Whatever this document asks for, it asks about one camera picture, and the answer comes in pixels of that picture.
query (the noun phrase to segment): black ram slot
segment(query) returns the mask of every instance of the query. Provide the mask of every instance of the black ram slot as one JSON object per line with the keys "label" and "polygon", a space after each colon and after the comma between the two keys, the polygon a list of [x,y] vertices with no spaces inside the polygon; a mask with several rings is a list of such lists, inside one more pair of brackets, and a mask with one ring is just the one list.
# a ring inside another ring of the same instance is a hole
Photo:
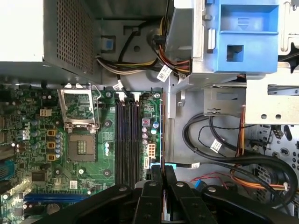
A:
{"label": "black ram slot", "polygon": [[116,104],[115,107],[115,183],[125,183],[125,134],[126,134],[126,114],[125,106],[121,102]]}

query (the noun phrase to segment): expansion slot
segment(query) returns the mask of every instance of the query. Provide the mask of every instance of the expansion slot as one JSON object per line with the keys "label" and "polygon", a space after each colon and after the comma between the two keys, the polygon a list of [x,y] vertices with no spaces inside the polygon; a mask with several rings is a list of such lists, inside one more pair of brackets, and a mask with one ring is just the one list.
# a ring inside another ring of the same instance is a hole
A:
{"label": "expansion slot", "polygon": [[75,194],[26,194],[24,201],[29,203],[76,203],[88,198]]}

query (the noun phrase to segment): chip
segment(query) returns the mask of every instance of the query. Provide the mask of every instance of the chip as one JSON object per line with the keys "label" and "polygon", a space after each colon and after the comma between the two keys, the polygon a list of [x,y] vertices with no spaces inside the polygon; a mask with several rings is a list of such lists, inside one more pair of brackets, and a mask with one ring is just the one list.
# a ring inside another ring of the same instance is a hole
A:
{"label": "chip", "polygon": [[56,130],[48,130],[47,131],[47,136],[49,137],[55,137],[56,135]]}
{"label": "chip", "polygon": [[23,216],[23,209],[14,209],[14,216]]}
{"label": "chip", "polygon": [[31,172],[31,181],[32,182],[45,182],[46,173],[45,172]]}
{"label": "chip", "polygon": [[95,161],[95,135],[71,134],[68,141],[68,158],[70,161]]}
{"label": "chip", "polygon": [[55,155],[47,155],[48,161],[55,161]]}
{"label": "chip", "polygon": [[47,148],[55,148],[55,142],[48,142]]}

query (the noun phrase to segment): blue slot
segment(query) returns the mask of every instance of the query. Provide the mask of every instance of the blue slot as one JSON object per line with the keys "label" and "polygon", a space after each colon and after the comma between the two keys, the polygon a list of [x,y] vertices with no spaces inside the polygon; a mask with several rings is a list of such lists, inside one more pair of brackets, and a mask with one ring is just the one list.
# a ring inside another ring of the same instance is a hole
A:
{"label": "blue slot", "polygon": [[42,202],[42,203],[76,203],[88,198],[86,195],[75,194],[26,194],[25,202]]}
{"label": "blue slot", "polygon": [[278,66],[278,0],[215,0],[214,72],[273,73]]}

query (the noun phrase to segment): perforated metal panel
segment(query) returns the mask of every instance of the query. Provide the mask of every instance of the perforated metal panel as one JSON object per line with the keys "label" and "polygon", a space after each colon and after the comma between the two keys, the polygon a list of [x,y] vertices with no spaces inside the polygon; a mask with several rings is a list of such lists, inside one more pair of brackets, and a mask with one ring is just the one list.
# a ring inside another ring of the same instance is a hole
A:
{"label": "perforated metal panel", "polygon": [[57,0],[57,58],[93,73],[93,19],[79,0]]}

